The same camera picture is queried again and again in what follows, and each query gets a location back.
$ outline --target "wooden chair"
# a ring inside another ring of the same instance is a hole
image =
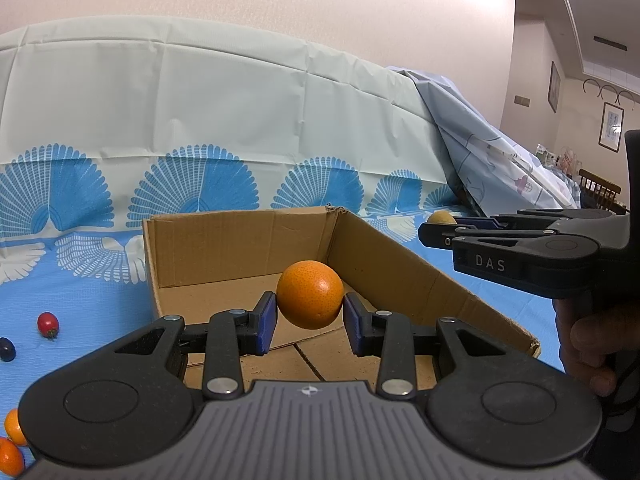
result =
[[[610,210],[620,186],[587,170],[580,170],[580,192],[595,200],[598,209]]]

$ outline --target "human hand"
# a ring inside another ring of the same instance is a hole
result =
[[[554,300],[553,304],[564,370],[597,395],[612,394],[616,374],[605,366],[605,356],[640,349],[640,308],[620,305],[577,319],[574,300]]]

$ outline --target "ceiling vent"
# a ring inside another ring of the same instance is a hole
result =
[[[617,43],[615,41],[606,40],[605,38],[601,38],[600,36],[594,36],[593,41],[597,41],[598,43],[603,43],[605,45],[612,46],[613,48],[619,48],[620,50],[624,50],[626,52],[626,45],[622,43]]]

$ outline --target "framed picture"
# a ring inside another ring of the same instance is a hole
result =
[[[560,99],[560,74],[556,64],[551,62],[551,78],[549,79],[549,93],[546,100],[549,101],[554,113],[558,113],[558,100]]]
[[[604,103],[602,124],[600,125],[600,140],[598,144],[612,152],[619,152],[622,138],[622,121],[625,111],[611,103]]]

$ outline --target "beige wall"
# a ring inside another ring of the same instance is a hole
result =
[[[1,0],[0,33],[96,14],[233,22],[451,78],[492,124],[504,108],[514,0]]]
[[[562,80],[557,113],[547,101],[552,61]],[[564,71],[545,22],[517,16],[500,129],[530,152],[535,153],[538,144],[552,150],[560,121],[563,84]],[[530,106],[515,104],[516,95],[531,99]]]
[[[594,86],[588,84],[586,89],[587,93],[582,90],[582,81],[577,79],[568,79],[565,82],[554,151],[559,153],[564,146],[574,150],[585,170],[618,184],[622,188],[620,200],[629,205],[629,176],[624,139],[620,142],[618,153],[598,144],[604,103],[614,104],[616,95],[605,90],[603,100],[597,97],[598,90]],[[633,103],[624,96],[620,98],[620,102],[625,109],[623,132],[640,129],[640,104],[632,110]]]

